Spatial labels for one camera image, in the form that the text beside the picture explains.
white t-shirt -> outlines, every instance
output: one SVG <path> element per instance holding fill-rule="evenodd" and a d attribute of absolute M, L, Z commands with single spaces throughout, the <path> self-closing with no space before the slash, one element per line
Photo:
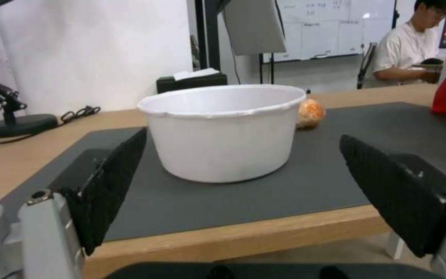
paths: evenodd
<path fill-rule="evenodd" d="M 412 65 L 437 56 L 438 41 L 436 30 L 417 32 L 410 21 L 406 22 L 391 30 L 379 43 L 375 51 L 373 72 L 391 67 L 416 69 Z"/>

whiteboard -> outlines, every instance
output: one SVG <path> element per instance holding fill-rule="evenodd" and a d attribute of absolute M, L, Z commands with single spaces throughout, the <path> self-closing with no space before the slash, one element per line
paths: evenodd
<path fill-rule="evenodd" d="M 278 6 L 287 49 L 274 54 L 280 62 L 362 53 L 362 44 L 391 30 L 395 0 L 278 0 Z"/>

light stand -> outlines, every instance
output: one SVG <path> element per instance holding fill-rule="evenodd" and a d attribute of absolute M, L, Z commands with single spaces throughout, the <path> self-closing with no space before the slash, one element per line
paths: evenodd
<path fill-rule="evenodd" d="M 206 69 L 208 67 L 212 67 L 213 69 L 216 69 L 218 71 L 221 70 L 221 61 L 220 61 L 220 41 L 219 41 L 219 35 L 218 35 L 218 14 L 222 12 L 225 7 L 231 2 L 231 0 L 195 0 L 195 11 L 196 11 L 196 18 L 197 18 L 197 34 L 198 34 L 198 41 L 199 41 L 199 51 L 200 51 L 200 62 L 201 62 L 201 69 Z M 259 14 L 260 8 L 267 7 L 267 5 L 264 5 L 264 1 L 255 1 L 255 0 L 246 0 L 246 2 L 251 2 L 254 7 L 253 9 L 250 9 L 248 5 L 241 6 L 241 10 L 233 11 L 233 14 L 240 13 L 237 17 L 237 20 L 242 18 L 242 14 L 244 14 L 245 17 L 250 16 L 253 13 Z M 280 29 L 281 33 L 285 34 L 285 31 L 283 29 L 283 21 L 281 19 L 280 9 L 278 7 L 278 3 L 274 1 L 274 5 L 276 6 L 276 11 L 278 12 L 278 18 L 280 22 Z M 235 18 L 229 18 L 228 24 L 231 23 L 231 21 L 235 20 Z M 266 26 L 260 26 L 259 28 L 266 30 Z M 255 32 L 251 31 L 258 31 L 256 29 L 256 26 L 246 26 L 247 33 L 252 34 Z M 267 32 L 271 31 L 271 33 L 276 33 L 274 29 L 267 30 Z M 232 40 L 232 32 L 231 30 L 228 30 L 228 35 L 230 36 L 230 40 Z M 283 42 L 283 46 L 278 44 L 270 44 L 270 39 L 274 38 L 274 36 L 269 36 L 269 33 L 262 36 L 264 38 L 264 41 L 259 41 L 259 47 L 258 48 L 251 48 L 251 49 L 245 49 L 241 50 L 241 53 L 237 53 L 237 55 L 253 55 L 253 54 L 259 54 L 260 53 L 260 80 L 262 83 L 262 53 L 280 53 L 285 51 L 285 43 Z M 246 40 L 247 37 L 243 38 L 242 36 L 237 36 L 234 38 L 237 41 L 242 41 L 243 39 Z M 271 55 L 270 60 L 270 71 L 271 71 L 271 83 L 274 83 L 274 55 Z"/>
<path fill-rule="evenodd" d="M 56 116 L 36 114 L 16 117 L 14 112 L 27 108 L 18 100 L 18 92 L 0 84 L 0 104 L 4 120 L 0 121 L 0 138 L 38 134 L 58 126 Z"/>

black foam pad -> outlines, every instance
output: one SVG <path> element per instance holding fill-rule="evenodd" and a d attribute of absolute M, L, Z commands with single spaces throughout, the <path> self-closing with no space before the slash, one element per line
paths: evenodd
<path fill-rule="evenodd" d="M 86 150 L 49 186 L 66 199 L 87 255 L 103 243 L 146 145 L 143 128 L 113 150 Z"/>
<path fill-rule="evenodd" d="M 340 151 L 369 201 L 412 252 L 435 254 L 446 235 L 446 175 L 420 157 L 343 135 Z"/>

lamp base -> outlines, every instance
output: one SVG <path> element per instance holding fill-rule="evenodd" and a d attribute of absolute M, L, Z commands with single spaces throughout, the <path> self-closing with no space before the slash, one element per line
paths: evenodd
<path fill-rule="evenodd" d="M 0 138 L 38 134 L 58 127 L 58 120 L 52 114 L 35 114 L 16 117 L 15 125 L 0 121 Z"/>

